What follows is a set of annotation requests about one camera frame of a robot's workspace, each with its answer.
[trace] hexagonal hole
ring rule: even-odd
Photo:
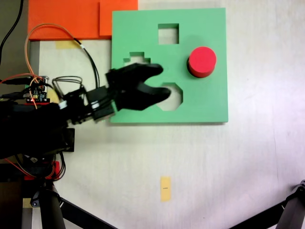
[[[162,87],[171,90],[171,95],[166,100],[157,104],[163,111],[174,111],[183,103],[183,90],[175,83],[163,83]]]

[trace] orange foam board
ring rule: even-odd
[[[41,23],[64,26],[78,39],[99,38],[100,0],[29,0],[28,32]],[[37,29],[30,40],[70,40],[54,27]]]
[[[41,23],[56,23],[79,40],[111,39],[112,11],[137,10],[138,0],[29,0],[28,32]],[[42,27],[31,41],[70,40],[61,29]]]
[[[120,10],[138,10],[138,0],[101,0],[100,2],[100,38],[111,39],[112,12]]]

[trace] red foam cylinder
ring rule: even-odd
[[[208,47],[194,49],[188,59],[189,72],[198,78],[212,74],[216,66],[216,54]]]

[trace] tripod leg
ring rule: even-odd
[[[63,217],[83,229],[117,229],[109,223],[97,218],[80,207],[61,198]]]
[[[288,201],[276,229],[301,229],[305,216],[305,206],[299,197]]]
[[[42,191],[39,196],[39,204],[43,229],[66,229],[58,196],[54,192]]]
[[[256,228],[256,229],[268,229],[276,225],[283,212],[283,207],[286,201],[283,201],[272,208],[263,211],[256,216],[230,228],[230,229],[246,229],[246,228]]]

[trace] green shape sorter board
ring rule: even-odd
[[[159,44],[158,28],[178,26],[177,44]],[[217,63],[206,78],[192,76],[186,62],[192,50],[207,46]],[[122,109],[112,123],[228,122],[225,9],[115,11],[112,19],[112,68],[121,68],[133,53],[144,53],[164,72],[148,79],[149,86],[175,83],[183,102],[174,111],[153,105],[143,111]]]

